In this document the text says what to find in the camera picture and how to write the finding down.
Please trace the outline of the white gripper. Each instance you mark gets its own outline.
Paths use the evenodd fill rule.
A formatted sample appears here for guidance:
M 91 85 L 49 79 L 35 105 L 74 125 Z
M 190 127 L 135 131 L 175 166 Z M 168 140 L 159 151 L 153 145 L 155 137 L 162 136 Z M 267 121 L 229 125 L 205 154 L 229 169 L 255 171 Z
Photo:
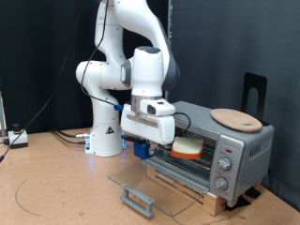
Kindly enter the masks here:
M 121 116 L 121 128 L 125 132 L 137 135 L 154 143 L 168 144 L 174 139 L 175 122 L 171 115 L 154 116 L 146 114 L 138 117 L 131 106 L 124 105 Z

